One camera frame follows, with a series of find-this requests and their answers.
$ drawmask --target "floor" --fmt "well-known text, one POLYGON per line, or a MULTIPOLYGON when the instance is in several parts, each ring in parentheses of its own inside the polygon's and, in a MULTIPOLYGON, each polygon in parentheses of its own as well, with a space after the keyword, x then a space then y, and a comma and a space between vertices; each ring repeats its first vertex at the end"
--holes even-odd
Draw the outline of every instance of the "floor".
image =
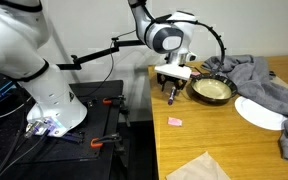
POLYGON ((130 142, 130 157, 127 177, 123 175, 118 157, 114 158, 111 180, 155 180, 157 165, 152 121, 135 122, 131 127, 120 123, 118 131, 123 139, 130 142))

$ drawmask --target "gray towel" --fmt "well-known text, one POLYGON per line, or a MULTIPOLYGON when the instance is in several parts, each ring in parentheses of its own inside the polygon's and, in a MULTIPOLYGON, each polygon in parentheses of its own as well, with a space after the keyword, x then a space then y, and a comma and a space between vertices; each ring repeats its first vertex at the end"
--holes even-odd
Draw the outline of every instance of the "gray towel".
MULTIPOLYGON (((211 57, 204 62, 202 68, 214 72, 219 62, 219 57, 211 57)), ((242 96, 288 116, 288 89, 270 82, 268 64, 263 57, 226 56, 218 74, 231 79, 242 96)), ((288 120, 284 128, 280 142, 283 157, 288 160, 288 120)))

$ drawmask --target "white plate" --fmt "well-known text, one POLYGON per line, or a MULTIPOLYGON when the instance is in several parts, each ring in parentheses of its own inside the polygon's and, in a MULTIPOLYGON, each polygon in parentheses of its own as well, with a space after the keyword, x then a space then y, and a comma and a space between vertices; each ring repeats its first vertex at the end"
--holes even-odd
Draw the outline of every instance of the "white plate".
POLYGON ((239 97, 235 101, 237 112, 248 122, 269 130, 282 130, 283 122, 287 117, 278 114, 255 103, 245 97, 239 97))

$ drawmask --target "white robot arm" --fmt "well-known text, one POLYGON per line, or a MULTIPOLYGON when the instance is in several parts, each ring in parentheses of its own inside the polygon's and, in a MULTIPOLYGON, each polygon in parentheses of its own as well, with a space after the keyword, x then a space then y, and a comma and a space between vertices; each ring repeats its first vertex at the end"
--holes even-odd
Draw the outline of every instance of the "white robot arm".
POLYGON ((155 19, 145 6, 146 0, 128 0, 128 2, 136 21, 138 38, 155 52, 167 54, 167 64, 156 66, 155 71, 188 80, 191 70, 182 65, 196 58, 189 51, 196 17, 190 13, 177 11, 172 15, 155 19))
POLYGON ((87 109, 60 69, 38 55, 49 36, 39 0, 0 0, 0 73, 17 80, 36 101, 27 116, 28 132, 43 134, 52 125, 49 135, 61 137, 83 121, 87 109))

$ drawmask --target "white wall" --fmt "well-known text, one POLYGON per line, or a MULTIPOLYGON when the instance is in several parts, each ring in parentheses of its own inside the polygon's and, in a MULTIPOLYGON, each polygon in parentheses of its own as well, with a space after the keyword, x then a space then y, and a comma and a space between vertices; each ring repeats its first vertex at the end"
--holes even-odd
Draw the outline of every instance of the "white wall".
MULTIPOLYGON (((53 22, 53 37, 40 49, 54 63, 71 62, 69 55, 84 56, 110 46, 110 38, 135 29, 127 0, 44 0, 53 22)), ((288 1, 285 0, 148 0, 155 17, 186 10, 213 25, 223 36, 227 54, 288 55, 288 1)), ((136 39, 130 35, 121 39, 136 39)), ((203 28, 196 28, 191 51, 205 60, 219 55, 216 41, 203 28)), ((115 68, 109 80, 123 79, 124 94, 132 121, 150 120, 151 106, 147 65, 163 63, 163 56, 146 47, 121 48, 114 54, 115 68)), ((66 72, 69 82, 103 80, 111 68, 110 57, 66 72)))

